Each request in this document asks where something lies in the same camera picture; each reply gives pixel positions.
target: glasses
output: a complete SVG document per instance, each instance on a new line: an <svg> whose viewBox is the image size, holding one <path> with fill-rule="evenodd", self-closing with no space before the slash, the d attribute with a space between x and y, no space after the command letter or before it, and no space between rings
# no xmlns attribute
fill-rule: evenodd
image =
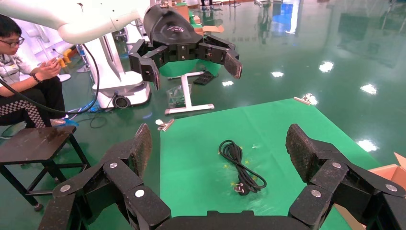
<svg viewBox="0 0 406 230"><path fill-rule="evenodd" d="M20 39L18 40L18 42L5 42L5 41L1 41L0 40L0 42L3 42L3 43L6 43L6 44L9 44L10 45L10 48L15 48L17 45L21 45L23 42L24 42L24 38L23 37L20 37Z"/></svg>

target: wheel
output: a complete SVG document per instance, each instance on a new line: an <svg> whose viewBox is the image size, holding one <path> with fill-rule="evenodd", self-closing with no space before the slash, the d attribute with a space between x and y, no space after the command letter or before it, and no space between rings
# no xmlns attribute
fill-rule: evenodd
<svg viewBox="0 0 406 230"><path fill-rule="evenodd" d="M113 106L115 108L125 109L130 105L130 101L123 96L116 96L113 99Z"/></svg>

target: black stool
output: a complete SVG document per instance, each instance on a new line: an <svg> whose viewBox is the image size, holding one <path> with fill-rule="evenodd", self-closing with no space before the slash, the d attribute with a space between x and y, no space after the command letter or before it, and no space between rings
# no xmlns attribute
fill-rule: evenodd
<svg viewBox="0 0 406 230"><path fill-rule="evenodd" d="M75 126L28 128L18 132L14 137L0 146L0 173L14 186L15 189L32 205L35 211L43 208L33 196L52 195L52 190L33 191L37 184L48 172L57 182L63 182L66 177L62 168L81 167L81 172L90 167L88 160L77 143L73 133ZM56 164L54 157L66 144L66 141L75 149L82 163ZM5 165L41 163L44 169L25 188Z"/></svg>

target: cardboard box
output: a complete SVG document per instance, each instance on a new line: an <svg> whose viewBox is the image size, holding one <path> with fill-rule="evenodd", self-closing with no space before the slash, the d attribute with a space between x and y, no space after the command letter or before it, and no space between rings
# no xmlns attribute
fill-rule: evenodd
<svg viewBox="0 0 406 230"><path fill-rule="evenodd" d="M174 9L176 9L188 22L189 20L189 9L187 5L176 5L173 6Z"/></svg>
<svg viewBox="0 0 406 230"><path fill-rule="evenodd" d="M397 153L394 154L400 166L397 164L391 164L371 169L369 171L387 180L393 181L406 189L406 158ZM360 224L344 207L340 205L334 206L353 230L365 230L365 226Z"/></svg>
<svg viewBox="0 0 406 230"><path fill-rule="evenodd" d="M191 16L189 14L189 9L187 5L176 5L173 7L176 9L189 23L191 22L189 17ZM197 15L193 15L193 20L197 23L197 25L194 26L194 30L197 34L199 35L204 35L205 32L216 32L216 33L222 33L224 32L224 27L221 26L212 26L212 25L205 25L201 26L199 25L201 23L200 18Z"/></svg>
<svg viewBox="0 0 406 230"><path fill-rule="evenodd" d="M201 26L201 27L195 27L194 31L198 34L198 35L204 35L205 32L218 32L218 33L222 33L224 32L224 27L221 26L212 26L212 25L205 25L205 26Z"/></svg>
<svg viewBox="0 0 406 230"><path fill-rule="evenodd" d="M194 21L195 21L197 24L201 24L201 23L202 23L202 21L200 20L199 16L197 16L197 15L193 15L193 19L194 19Z"/></svg>

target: green mat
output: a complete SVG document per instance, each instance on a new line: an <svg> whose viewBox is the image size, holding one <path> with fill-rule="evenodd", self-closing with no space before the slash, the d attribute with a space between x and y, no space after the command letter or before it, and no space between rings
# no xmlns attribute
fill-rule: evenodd
<svg viewBox="0 0 406 230"><path fill-rule="evenodd" d="M292 123L311 138L333 143L362 168L379 166L315 107L293 99L187 117L161 132L160 196L172 216L205 215L208 210L286 216L305 187L286 152ZM265 189L248 196L234 192L237 171L218 155L226 139L243 148L243 162L267 180ZM333 209L322 229L350 227Z"/></svg>

